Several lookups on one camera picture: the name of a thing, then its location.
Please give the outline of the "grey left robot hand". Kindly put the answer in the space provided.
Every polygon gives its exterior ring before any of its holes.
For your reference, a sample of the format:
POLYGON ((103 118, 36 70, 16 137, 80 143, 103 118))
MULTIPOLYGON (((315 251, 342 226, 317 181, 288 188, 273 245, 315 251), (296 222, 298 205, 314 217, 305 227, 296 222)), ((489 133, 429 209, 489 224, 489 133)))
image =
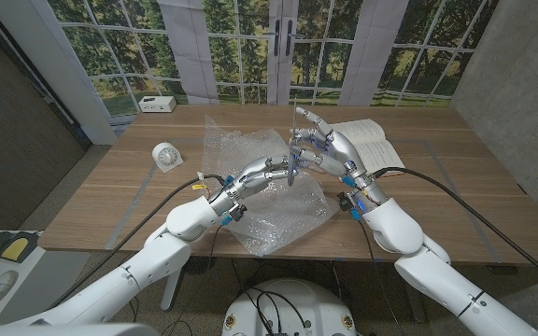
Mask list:
POLYGON ((227 188, 227 194, 235 200, 246 199, 263 191, 274 180, 287 178, 292 182, 297 175, 287 156, 262 157, 242 169, 227 188))

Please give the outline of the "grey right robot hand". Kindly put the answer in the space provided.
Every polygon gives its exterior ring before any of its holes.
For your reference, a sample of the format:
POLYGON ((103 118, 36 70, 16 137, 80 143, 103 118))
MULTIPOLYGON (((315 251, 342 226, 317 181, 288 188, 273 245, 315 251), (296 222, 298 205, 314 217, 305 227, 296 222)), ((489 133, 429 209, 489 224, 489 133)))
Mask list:
POLYGON ((321 170, 341 178, 352 188, 368 189, 375 180, 367 174, 360 154, 352 143, 324 119, 300 106, 294 108, 289 144, 289 164, 296 169, 313 162, 321 170), (311 121, 315 128, 296 128, 296 116, 311 121))

